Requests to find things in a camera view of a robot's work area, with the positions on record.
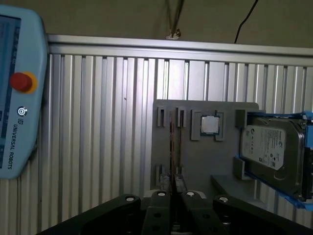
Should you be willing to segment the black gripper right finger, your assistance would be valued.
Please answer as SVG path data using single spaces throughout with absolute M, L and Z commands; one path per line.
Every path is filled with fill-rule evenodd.
M 313 230 L 234 198 L 218 195 L 209 202 L 186 188 L 183 176 L 174 185 L 186 209 L 187 221 L 197 235 L 311 235 Z

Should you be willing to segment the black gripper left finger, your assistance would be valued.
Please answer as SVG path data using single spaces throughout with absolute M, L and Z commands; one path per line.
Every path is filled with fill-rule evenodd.
M 41 232 L 43 235 L 169 235 L 171 182 L 161 174 L 158 189 L 143 199 L 123 194 Z

